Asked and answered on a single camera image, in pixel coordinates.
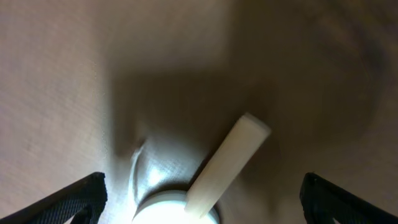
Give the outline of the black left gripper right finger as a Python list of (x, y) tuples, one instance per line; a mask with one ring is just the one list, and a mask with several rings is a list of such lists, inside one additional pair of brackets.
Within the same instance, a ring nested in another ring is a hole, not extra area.
[(309, 224), (397, 224), (396, 216), (312, 172), (305, 174), (300, 188), (300, 202), (305, 220)]

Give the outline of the white wooden pellet drum toy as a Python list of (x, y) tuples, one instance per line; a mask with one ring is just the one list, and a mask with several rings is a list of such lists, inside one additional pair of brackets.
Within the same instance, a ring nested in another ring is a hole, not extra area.
[(132, 224), (219, 223), (214, 206), (271, 132), (261, 120), (244, 114), (188, 191), (167, 190), (149, 197), (138, 206)]

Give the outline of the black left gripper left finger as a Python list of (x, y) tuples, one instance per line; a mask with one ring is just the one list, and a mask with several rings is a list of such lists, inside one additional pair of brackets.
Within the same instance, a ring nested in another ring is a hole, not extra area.
[(102, 172), (87, 175), (32, 205), (1, 218), (1, 224), (97, 224), (108, 200), (104, 179), (105, 174)]

